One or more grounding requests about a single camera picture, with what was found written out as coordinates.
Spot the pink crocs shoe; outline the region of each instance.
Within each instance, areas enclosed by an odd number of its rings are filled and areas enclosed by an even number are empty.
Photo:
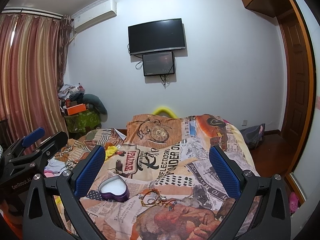
[[[289,197],[290,213],[293,214],[298,209],[299,198],[294,192],[291,192]]]

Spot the screw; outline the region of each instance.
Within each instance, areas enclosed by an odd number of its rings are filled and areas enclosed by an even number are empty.
[[[252,176],[252,171],[250,171],[250,170],[245,170],[245,171],[244,171],[244,174],[245,174],[247,177],[251,177],[251,176]]]
[[[276,174],[276,175],[275,175],[275,179],[276,179],[276,180],[281,180],[281,176],[280,176],[279,174]]]
[[[71,174],[71,170],[65,170],[63,171],[62,175],[65,177],[68,177]]]
[[[39,173],[37,173],[36,175],[33,176],[33,179],[37,180],[40,179],[41,175]]]

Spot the sheer brown curtain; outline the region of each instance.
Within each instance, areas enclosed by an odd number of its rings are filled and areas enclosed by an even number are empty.
[[[67,132],[56,90],[59,26],[47,17],[0,15],[0,119],[9,120],[14,139],[40,126],[46,138]]]
[[[60,21],[57,51],[57,91],[63,87],[63,76],[66,72],[69,38],[72,30],[71,16],[63,15]]]

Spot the air conditioner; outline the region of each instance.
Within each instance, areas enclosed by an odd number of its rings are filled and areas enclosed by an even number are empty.
[[[80,14],[74,20],[75,31],[82,32],[115,16],[117,16],[117,3],[113,0],[106,1]]]

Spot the wall-mounted flat screen tv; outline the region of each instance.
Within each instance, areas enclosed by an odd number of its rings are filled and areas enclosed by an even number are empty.
[[[128,33],[130,55],[186,48],[181,19],[129,26]]]

